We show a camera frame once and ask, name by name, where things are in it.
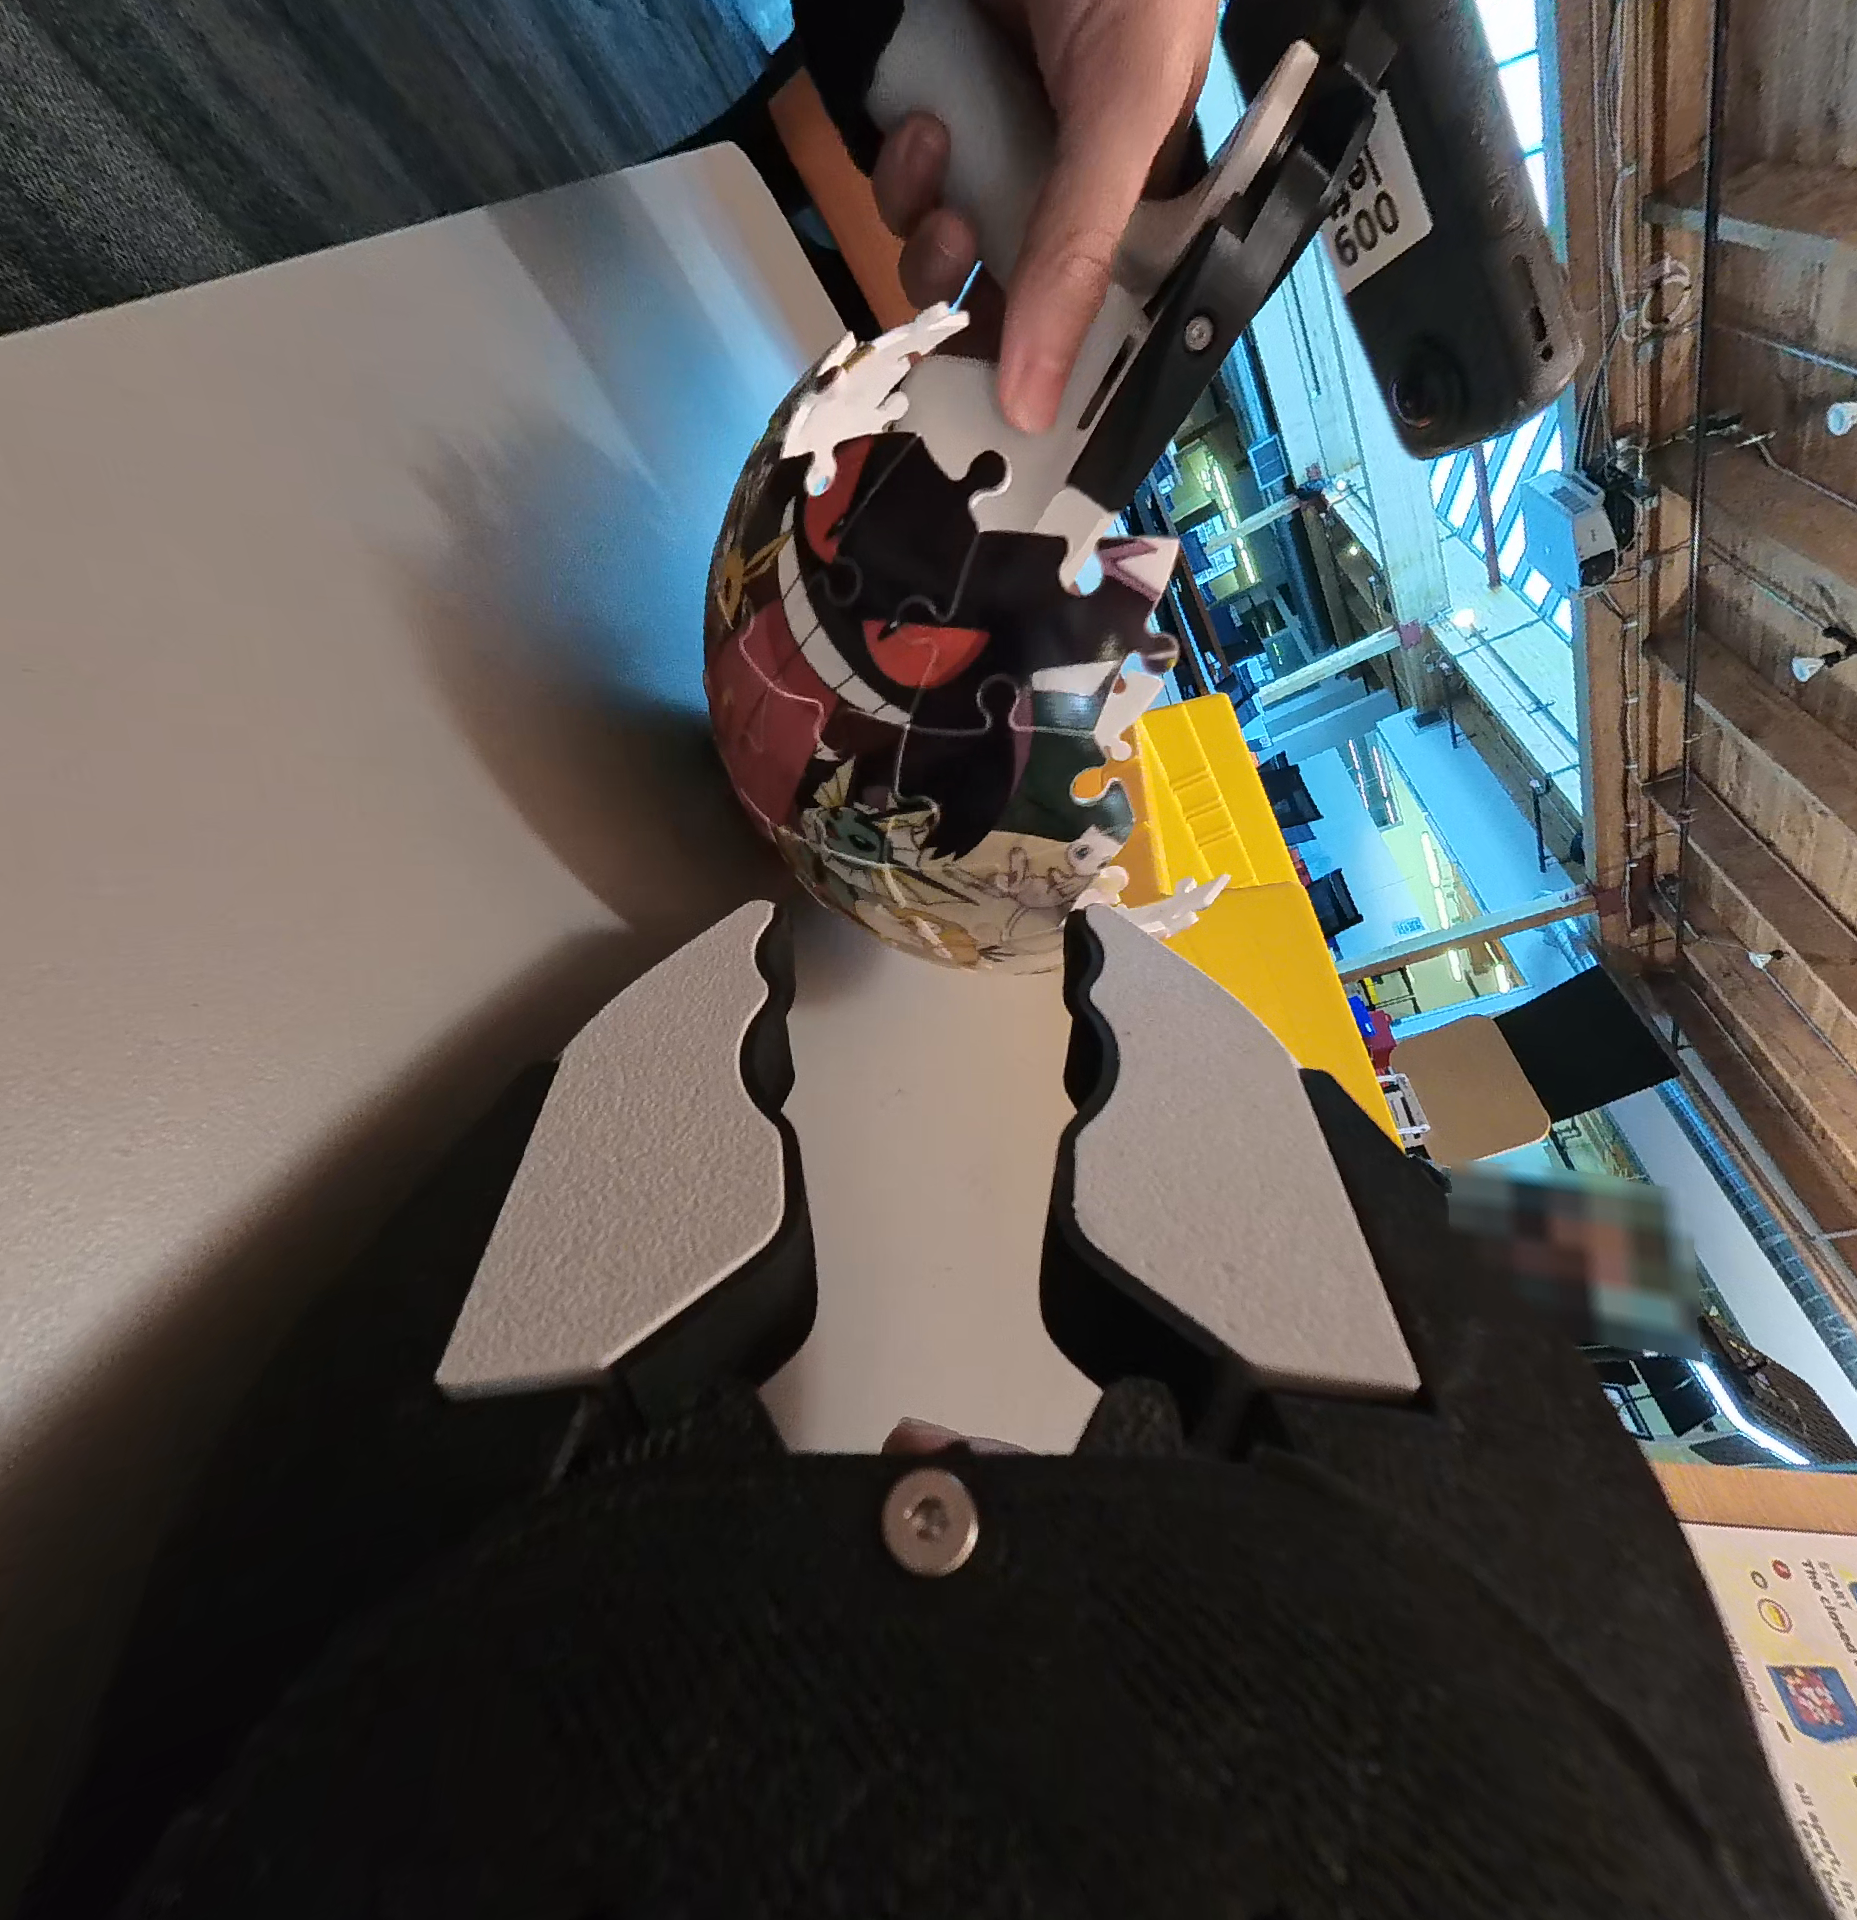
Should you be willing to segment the person's left hand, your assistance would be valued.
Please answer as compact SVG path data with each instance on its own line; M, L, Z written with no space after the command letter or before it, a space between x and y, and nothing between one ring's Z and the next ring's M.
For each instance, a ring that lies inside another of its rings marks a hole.
M1135 208L1179 193L1222 5L979 5L1039 75L1056 118L996 351L1002 418L1041 434L1056 422ZM916 307L953 301L979 264L972 221L942 201L948 153L942 121L911 113L880 138L873 170L876 208L901 242L900 283Z

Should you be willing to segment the white ceiling device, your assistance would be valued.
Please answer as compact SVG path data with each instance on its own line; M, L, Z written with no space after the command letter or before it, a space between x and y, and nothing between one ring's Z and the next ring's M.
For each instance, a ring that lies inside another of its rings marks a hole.
M1549 588L1583 599L1602 588L1620 560L1605 495L1562 468L1519 483L1522 557Z

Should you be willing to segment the yellow plastic bin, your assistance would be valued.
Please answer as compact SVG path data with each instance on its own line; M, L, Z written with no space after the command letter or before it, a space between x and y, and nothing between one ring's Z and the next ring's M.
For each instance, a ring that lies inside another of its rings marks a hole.
M1331 1073L1389 1141L1386 1091L1297 875L1277 812L1225 696L1151 708L1095 791L1133 806L1118 899L1248 1007L1300 1067Z

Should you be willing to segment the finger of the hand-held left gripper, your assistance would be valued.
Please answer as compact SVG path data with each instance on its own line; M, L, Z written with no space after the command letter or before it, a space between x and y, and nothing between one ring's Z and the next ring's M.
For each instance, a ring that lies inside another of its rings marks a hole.
M1222 23L1241 115L1204 184L1146 201L1123 266L1146 292L1071 468L1071 491L1118 513L1179 421L1315 239L1373 134L1399 42L1385 22Z

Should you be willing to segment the black panel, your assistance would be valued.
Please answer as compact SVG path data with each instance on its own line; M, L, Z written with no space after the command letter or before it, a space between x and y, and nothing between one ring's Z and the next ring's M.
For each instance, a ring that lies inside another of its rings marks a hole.
M1599 962L1495 1016L1492 1025L1552 1124L1679 1073L1673 1048Z

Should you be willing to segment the printed puzzle ball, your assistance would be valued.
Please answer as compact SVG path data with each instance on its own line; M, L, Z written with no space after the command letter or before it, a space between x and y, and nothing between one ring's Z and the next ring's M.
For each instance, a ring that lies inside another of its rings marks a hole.
M829 911L960 973L1059 967L1071 914L1154 939L1226 875L1127 906L1133 729L1176 665L1155 631L1179 548L985 528L1015 458L960 434L938 301L845 335L777 406L710 560L704 696L747 819Z

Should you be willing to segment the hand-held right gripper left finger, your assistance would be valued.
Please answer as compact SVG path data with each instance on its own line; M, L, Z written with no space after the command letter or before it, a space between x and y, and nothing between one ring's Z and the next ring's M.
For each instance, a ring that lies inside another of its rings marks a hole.
M630 982L558 1056L435 1385L761 1387L817 1326L787 1016L787 911L750 899Z

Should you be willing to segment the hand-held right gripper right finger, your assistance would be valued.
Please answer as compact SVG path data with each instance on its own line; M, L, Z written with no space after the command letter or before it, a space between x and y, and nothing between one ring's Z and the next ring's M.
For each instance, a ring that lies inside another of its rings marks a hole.
M1065 931L1073 1106L1039 1267L1050 1340L1095 1385L1407 1406L1423 1380L1303 1072L1225 985L1121 911Z

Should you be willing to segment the yellow task sheet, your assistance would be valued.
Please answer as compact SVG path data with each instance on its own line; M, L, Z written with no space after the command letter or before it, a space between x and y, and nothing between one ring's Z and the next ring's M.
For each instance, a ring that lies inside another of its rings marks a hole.
M1857 1918L1857 1536L1683 1526L1831 1915Z

